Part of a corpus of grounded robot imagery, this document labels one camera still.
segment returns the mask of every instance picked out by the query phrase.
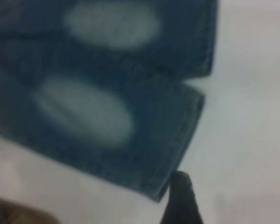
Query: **blue denim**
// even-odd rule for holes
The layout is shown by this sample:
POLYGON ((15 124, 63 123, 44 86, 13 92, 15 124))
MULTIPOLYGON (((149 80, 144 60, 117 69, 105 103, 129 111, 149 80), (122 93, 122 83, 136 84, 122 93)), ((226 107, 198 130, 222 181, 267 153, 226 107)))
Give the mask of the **blue denim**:
MULTIPOLYGON (((131 11, 131 14, 140 14, 140 8, 144 8, 146 20, 138 16, 140 22, 144 20, 144 23, 153 23, 154 20, 154 27, 149 25, 145 27, 148 33, 158 29, 150 41, 145 41, 142 37, 143 43, 138 47, 131 43, 130 48, 127 46, 113 48, 97 41, 87 42, 88 47, 125 55, 138 63, 150 64, 164 74, 177 79, 202 77, 210 73, 217 0, 0 0, 0 35, 36 39, 60 39, 68 35, 77 39, 77 36, 70 32, 72 29, 65 22, 65 18, 80 2, 89 4, 128 2, 129 6, 125 9, 131 11)), ((114 13, 114 11, 115 9, 109 9, 106 13, 114 13)), ((120 18, 122 20, 120 23, 125 24, 125 19, 129 20, 131 17, 127 13, 125 16, 127 18, 120 18)), ((118 19, 116 16, 110 18, 111 21, 116 19, 118 19)), ((103 22, 98 22, 98 25, 104 26, 103 22)), ((131 29, 133 23, 127 26, 127 29, 131 29)), ((116 32, 118 30, 113 28, 111 34, 116 35, 116 32)))
MULTIPOLYGON (((72 0, 1 7, 0 134, 160 200, 203 108, 203 96, 179 79, 210 71, 216 2, 135 2, 152 5, 166 21, 161 34, 151 29, 153 42, 80 35, 76 17, 69 24, 79 31, 70 33, 61 18, 74 7, 72 0)), ((93 14, 101 8, 114 9, 95 6, 93 14)))

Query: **white background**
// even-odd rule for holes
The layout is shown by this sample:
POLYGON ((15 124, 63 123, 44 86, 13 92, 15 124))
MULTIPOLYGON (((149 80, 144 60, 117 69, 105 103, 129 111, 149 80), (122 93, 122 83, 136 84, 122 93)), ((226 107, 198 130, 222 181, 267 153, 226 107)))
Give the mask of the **white background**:
MULTIPOLYGON (((215 67, 180 170, 205 224, 280 223, 280 0, 222 0, 215 67)), ((0 138, 0 196, 63 224, 158 224, 160 204, 0 138)))

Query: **dark object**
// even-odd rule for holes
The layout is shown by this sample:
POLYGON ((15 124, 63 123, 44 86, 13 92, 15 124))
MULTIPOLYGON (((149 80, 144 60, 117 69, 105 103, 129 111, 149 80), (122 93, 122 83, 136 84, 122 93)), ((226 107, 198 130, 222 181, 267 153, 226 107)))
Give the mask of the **dark object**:
POLYGON ((50 214, 0 200, 0 224, 58 224, 50 214))
POLYGON ((169 202, 161 224, 203 224, 188 174, 174 172, 169 202))

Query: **jeans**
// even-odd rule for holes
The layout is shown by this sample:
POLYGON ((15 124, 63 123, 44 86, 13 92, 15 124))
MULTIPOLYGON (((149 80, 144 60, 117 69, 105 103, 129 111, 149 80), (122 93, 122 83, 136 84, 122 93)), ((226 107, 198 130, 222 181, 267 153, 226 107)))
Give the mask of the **jeans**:
POLYGON ((203 108, 180 80, 210 72, 216 2, 0 4, 0 134, 160 200, 203 108))

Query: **bleached spot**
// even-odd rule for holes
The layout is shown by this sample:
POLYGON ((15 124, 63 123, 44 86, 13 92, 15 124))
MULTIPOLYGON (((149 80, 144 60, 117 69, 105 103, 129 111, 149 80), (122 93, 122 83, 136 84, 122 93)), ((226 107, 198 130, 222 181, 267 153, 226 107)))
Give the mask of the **bleached spot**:
POLYGON ((120 148, 133 134, 133 118, 124 102, 94 85, 77 79, 50 78, 35 99, 60 130, 96 145, 120 148))
POLYGON ((81 1, 64 21, 83 42, 115 50, 134 50, 150 43, 161 29, 153 9, 135 1, 81 1))

